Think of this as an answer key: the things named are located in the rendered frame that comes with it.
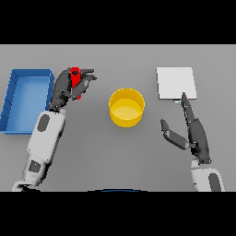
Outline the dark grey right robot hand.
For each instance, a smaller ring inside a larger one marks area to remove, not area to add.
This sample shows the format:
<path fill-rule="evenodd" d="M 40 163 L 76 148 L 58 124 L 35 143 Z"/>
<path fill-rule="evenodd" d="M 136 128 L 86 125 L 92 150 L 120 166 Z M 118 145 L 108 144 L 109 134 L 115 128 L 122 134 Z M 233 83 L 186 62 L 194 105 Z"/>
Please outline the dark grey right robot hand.
<path fill-rule="evenodd" d="M 172 131 L 164 119 L 160 120 L 161 131 L 164 138 L 181 150 L 190 149 L 200 164 L 210 164 L 209 146 L 206 131 L 200 120 L 195 117 L 192 106 L 185 93 L 182 94 L 181 105 L 187 126 L 188 138 Z"/>

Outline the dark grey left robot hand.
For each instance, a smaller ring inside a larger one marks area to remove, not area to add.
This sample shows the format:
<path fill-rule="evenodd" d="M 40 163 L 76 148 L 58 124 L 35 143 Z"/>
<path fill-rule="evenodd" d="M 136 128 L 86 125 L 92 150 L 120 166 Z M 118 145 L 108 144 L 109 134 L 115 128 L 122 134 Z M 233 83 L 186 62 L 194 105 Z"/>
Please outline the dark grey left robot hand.
<path fill-rule="evenodd" d="M 97 78 L 93 75 L 93 69 L 80 69 L 81 81 L 72 88 L 70 68 L 64 70 L 56 79 L 53 86 L 53 95 L 51 102 L 48 105 L 50 112 L 59 112 L 61 108 L 65 107 L 68 100 L 79 100 L 81 95 L 86 92 L 89 83 Z"/>

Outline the red beaker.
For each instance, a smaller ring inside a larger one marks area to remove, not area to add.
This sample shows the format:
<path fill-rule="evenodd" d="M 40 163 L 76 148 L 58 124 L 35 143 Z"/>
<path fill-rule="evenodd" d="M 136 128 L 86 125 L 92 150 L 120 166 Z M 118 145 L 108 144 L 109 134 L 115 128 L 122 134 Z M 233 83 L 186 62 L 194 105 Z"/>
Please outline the red beaker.
<path fill-rule="evenodd" d="M 81 72 L 78 67 L 71 67 L 70 68 L 70 78 L 72 83 L 72 89 L 76 87 L 76 85 L 81 81 Z"/>

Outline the pale square measuring scale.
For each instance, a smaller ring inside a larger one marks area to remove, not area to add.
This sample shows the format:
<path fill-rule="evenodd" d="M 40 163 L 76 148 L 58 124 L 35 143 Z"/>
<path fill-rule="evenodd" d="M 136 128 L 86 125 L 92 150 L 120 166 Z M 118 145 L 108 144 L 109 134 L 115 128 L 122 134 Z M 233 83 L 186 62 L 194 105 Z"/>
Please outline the pale square measuring scale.
<path fill-rule="evenodd" d="M 157 67 L 156 73 L 160 100 L 180 101 L 183 93 L 197 99 L 192 67 Z"/>

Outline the yellow bowl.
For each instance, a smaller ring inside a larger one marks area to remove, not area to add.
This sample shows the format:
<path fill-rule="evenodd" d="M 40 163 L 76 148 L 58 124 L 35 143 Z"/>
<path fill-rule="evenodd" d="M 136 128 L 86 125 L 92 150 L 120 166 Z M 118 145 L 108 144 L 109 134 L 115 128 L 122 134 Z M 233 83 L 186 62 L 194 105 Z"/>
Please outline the yellow bowl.
<path fill-rule="evenodd" d="M 116 125 L 130 128 L 141 121 L 145 106 L 145 100 L 139 91 L 119 88 L 109 99 L 109 115 Z"/>

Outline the blue tray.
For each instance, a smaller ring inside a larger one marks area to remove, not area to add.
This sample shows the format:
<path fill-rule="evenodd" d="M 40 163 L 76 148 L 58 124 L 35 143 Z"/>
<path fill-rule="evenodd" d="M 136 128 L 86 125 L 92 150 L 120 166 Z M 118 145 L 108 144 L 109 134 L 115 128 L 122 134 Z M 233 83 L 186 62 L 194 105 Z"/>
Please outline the blue tray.
<path fill-rule="evenodd" d="M 0 133 L 31 135 L 53 93 L 51 69 L 12 69 L 0 112 Z"/>

